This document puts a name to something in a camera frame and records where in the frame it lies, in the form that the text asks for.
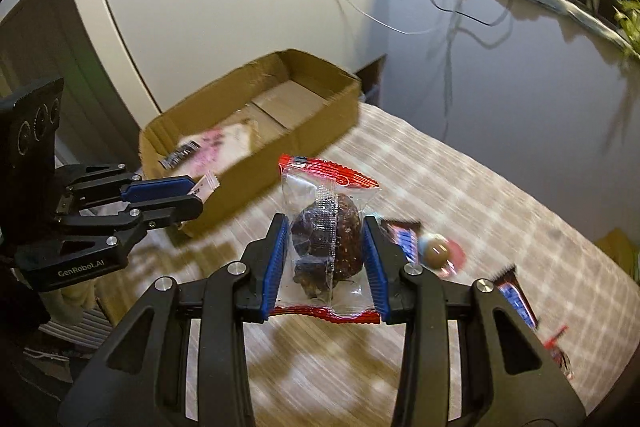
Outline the green potted plant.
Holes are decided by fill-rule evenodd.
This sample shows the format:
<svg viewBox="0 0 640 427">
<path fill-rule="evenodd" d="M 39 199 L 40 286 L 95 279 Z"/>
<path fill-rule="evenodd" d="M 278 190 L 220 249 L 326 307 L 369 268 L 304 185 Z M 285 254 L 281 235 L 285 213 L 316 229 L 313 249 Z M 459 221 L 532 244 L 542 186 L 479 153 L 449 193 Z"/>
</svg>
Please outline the green potted plant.
<svg viewBox="0 0 640 427">
<path fill-rule="evenodd" d="M 640 52 L 639 0 L 617 0 L 614 10 L 616 23 L 623 31 L 628 44 L 628 53 L 638 57 Z"/>
</svg>

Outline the pink white snack packet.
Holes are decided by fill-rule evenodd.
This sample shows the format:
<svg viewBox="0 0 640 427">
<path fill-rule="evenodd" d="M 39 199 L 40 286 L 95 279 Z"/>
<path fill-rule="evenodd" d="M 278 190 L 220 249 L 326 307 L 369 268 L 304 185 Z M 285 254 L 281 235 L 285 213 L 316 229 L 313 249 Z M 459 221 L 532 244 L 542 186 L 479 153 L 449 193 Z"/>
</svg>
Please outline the pink white snack packet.
<svg viewBox="0 0 640 427">
<path fill-rule="evenodd" d="M 206 202 L 220 187 L 221 176 L 252 155 L 257 135 L 253 118 L 223 124 L 186 136 L 158 163 L 164 176 L 188 176 L 194 182 L 189 193 Z"/>
</svg>

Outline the brown cardboard box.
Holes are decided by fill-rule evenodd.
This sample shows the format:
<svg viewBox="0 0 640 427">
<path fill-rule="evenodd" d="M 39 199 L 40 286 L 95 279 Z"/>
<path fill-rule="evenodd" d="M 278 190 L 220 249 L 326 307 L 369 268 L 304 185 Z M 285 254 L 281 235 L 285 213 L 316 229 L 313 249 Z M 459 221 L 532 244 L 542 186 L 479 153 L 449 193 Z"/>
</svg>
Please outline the brown cardboard box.
<svg viewBox="0 0 640 427">
<path fill-rule="evenodd" d="M 281 155 L 317 156 L 359 119 L 360 81 L 309 53 L 289 49 L 256 58 L 206 84 L 140 132 L 145 178 L 166 178 L 158 163 L 186 136 L 253 118 L 252 155 L 227 170 L 200 217 L 179 225 L 189 237 L 210 230 L 279 180 Z"/>
</svg>

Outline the chocolate muffin clear wrapper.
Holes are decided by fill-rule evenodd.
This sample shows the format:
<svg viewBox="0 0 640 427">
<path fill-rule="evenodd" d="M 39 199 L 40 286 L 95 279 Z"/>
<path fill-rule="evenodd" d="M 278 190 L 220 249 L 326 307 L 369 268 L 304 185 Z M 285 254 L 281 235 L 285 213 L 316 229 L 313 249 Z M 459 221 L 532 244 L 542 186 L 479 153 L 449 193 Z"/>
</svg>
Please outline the chocolate muffin clear wrapper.
<svg viewBox="0 0 640 427">
<path fill-rule="evenodd" d="M 333 324 L 380 321 L 369 289 L 363 219 L 380 191 L 375 179 L 322 158 L 279 159 L 288 239 L 274 315 Z"/>
</svg>

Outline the chocolate egg candy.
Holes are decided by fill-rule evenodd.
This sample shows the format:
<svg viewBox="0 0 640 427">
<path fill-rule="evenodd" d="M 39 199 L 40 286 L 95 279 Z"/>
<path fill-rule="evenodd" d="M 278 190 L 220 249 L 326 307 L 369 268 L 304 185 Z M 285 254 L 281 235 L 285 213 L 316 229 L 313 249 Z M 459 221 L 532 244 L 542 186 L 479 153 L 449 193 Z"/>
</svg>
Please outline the chocolate egg candy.
<svg viewBox="0 0 640 427">
<path fill-rule="evenodd" d="M 462 247 L 442 234 L 421 234 L 418 253 L 421 265 L 441 279 L 454 277 L 465 265 L 466 256 Z"/>
</svg>

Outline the red snack wrapper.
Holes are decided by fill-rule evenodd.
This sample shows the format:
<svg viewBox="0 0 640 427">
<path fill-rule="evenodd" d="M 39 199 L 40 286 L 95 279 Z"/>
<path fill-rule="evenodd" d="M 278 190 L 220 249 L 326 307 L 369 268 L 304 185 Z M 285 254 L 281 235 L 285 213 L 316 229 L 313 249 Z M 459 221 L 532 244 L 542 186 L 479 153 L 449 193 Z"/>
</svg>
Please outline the red snack wrapper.
<svg viewBox="0 0 640 427">
<path fill-rule="evenodd" d="M 559 366 L 563 375 L 570 381 L 574 378 L 574 372 L 572 363 L 570 363 L 570 357 L 560 346 L 560 340 L 567 332 L 568 327 L 563 325 L 560 329 L 548 340 L 544 342 L 544 349 L 546 349 L 550 357 L 555 361 L 555 364 Z"/>
</svg>

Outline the snickers bar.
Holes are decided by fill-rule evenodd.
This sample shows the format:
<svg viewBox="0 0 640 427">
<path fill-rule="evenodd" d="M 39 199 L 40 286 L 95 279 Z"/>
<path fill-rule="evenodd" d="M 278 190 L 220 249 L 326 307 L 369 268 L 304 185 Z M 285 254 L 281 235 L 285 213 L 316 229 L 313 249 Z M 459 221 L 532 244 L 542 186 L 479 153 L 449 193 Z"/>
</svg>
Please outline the snickers bar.
<svg viewBox="0 0 640 427">
<path fill-rule="evenodd" d="M 419 221 L 382 219 L 381 227 L 390 241 L 400 247 L 409 263 L 420 263 L 419 236 L 422 225 Z"/>
<path fill-rule="evenodd" d="M 523 287 L 518 280 L 516 274 L 516 266 L 510 265 L 509 268 L 502 270 L 493 280 L 492 283 L 498 288 L 500 294 L 506 298 L 511 307 L 515 310 L 525 324 L 536 331 L 538 329 L 538 319 L 532 305 L 526 297 Z"/>
</svg>

